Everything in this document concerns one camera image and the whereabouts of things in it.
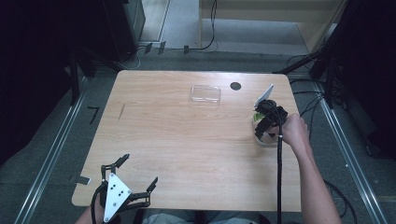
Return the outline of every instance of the person's arm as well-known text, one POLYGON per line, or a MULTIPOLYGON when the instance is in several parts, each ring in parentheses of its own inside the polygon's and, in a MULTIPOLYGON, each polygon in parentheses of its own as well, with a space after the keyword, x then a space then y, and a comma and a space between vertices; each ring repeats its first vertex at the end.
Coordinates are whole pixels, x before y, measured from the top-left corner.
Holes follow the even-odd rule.
MULTIPOLYGON (((95 222, 103 223, 105 208, 99 204, 99 197, 100 194, 98 194, 95 200, 95 222)), ((87 209, 85 209, 84 213, 82 213, 79 219, 76 221, 76 224, 92 224, 91 206, 88 206, 87 209)))
MULTIPOLYGON (((267 132, 276 133, 277 130, 278 128, 271 128, 267 132)), ((298 114, 290 115, 282 126, 282 132, 283 140, 291 146, 300 167, 304 223, 341 223, 332 197, 315 163, 304 120, 298 114)))

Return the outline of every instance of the black tripod leg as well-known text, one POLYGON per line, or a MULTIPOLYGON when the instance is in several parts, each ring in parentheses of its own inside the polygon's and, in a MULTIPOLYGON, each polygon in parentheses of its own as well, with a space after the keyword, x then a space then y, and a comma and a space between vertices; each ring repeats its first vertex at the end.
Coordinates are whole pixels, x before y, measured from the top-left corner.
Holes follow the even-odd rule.
POLYGON ((314 65, 312 66, 311 70, 309 71, 309 76, 313 79, 320 78, 326 67, 329 65, 329 57, 323 55, 323 57, 319 58, 314 65))
POLYGON ((332 107, 332 85, 334 83, 334 76, 336 73, 336 62, 335 58, 332 56, 329 60, 329 66, 327 67, 327 76, 326 76, 326 89, 324 92, 324 99, 326 100, 327 105, 330 109, 332 107))
POLYGON ((113 69, 116 72, 120 72, 122 70, 121 67, 119 67, 118 65, 116 65, 115 63, 103 58, 102 56, 98 55, 97 53, 93 52, 90 49, 82 49, 84 51, 84 53, 86 53, 87 55, 89 55, 90 57, 93 57, 94 59, 96 59, 97 61, 99 61, 100 63, 106 65, 107 67, 113 69))
POLYGON ((72 88, 72 102, 70 105, 74 105, 77 98, 79 97, 79 85, 78 85, 77 61, 73 49, 71 49, 69 53, 69 61, 70 61, 70 80, 71 80, 71 88, 72 88))
POLYGON ((80 49, 76 54, 79 68, 82 70, 86 77, 94 77, 96 68, 93 66, 91 59, 82 52, 80 49))
POLYGON ((286 68, 284 68, 282 70, 273 72, 273 74, 284 74, 284 75, 286 75, 286 74, 296 70, 297 68, 302 67, 302 66, 314 61, 315 59, 321 57, 322 54, 323 54, 322 50, 317 51, 317 52, 315 52, 313 54, 310 54, 309 57, 302 58, 300 61, 298 61, 298 62, 296 62, 296 63, 294 63, 294 64, 292 64, 292 65, 290 65, 290 66, 288 66, 288 67, 286 67, 286 68))

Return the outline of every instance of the person's hand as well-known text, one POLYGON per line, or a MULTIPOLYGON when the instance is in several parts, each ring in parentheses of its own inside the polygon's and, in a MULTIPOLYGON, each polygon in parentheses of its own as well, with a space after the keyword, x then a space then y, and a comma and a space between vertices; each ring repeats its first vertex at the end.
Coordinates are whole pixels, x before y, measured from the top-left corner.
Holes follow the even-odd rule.
MULTIPOLYGON (((278 133, 279 127, 271 127, 267 132, 278 133)), ((307 125, 300 115, 292 114, 288 116, 288 119, 282 126, 282 134, 283 141, 291 146, 297 158, 312 155, 307 125)))

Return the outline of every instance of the black equipment stand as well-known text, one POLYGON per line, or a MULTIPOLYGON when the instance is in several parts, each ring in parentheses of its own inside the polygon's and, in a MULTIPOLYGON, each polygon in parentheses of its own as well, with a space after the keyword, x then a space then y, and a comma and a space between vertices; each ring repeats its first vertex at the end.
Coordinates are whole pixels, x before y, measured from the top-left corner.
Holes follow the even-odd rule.
POLYGON ((117 64, 105 59, 104 57, 100 56, 99 54, 93 52, 90 49, 71 47, 69 50, 70 77, 72 89, 72 101, 70 105, 74 105, 79 97, 78 65, 86 77, 94 77, 96 69, 91 62, 91 58, 113 69, 117 73, 122 70, 122 68, 117 64))
POLYGON ((306 65, 307 63, 315 61, 314 65, 309 71, 309 76, 311 76, 311 78, 319 78, 323 75, 324 71, 327 68, 324 99, 329 107, 332 109, 332 84, 335 78, 335 74, 339 71, 336 58, 343 48, 343 38, 348 38, 348 36, 346 36, 346 30, 350 28, 348 25, 350 24, 351 20, 355 19, 358 8, 360 8, 362 4, 363 1, 349 0, 346 3, 346 8, 340 22, 335 27, 329 39, 320 47, 320 49, 312 54, 309 54, 308 57, 304 57, 300 61, 282 70, 273 72, 273 74, 286 75, 296 70, 297 68, 306 65))

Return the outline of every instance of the wooden table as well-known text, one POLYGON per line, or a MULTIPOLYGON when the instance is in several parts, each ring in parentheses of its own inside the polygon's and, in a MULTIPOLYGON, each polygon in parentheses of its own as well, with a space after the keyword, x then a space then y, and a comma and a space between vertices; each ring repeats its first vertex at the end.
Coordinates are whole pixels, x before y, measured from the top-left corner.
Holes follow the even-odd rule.
MULTIPOLYGON (((261 147, 252 127, 253 105, 270 84, 270 99, 298 113, 283 75, 121 71, 81 172, 92 181, 77 185, 73 204, 89 205, 101 165, 129 153, 117 175, 133 192, 158 176, 151 208, 276 211, 276 146, 261 147), (194 104, 193 85, 220 87, 219 105, 194 104)), ((285 143, 282 210, 301 211, 298 164, 285 143)))

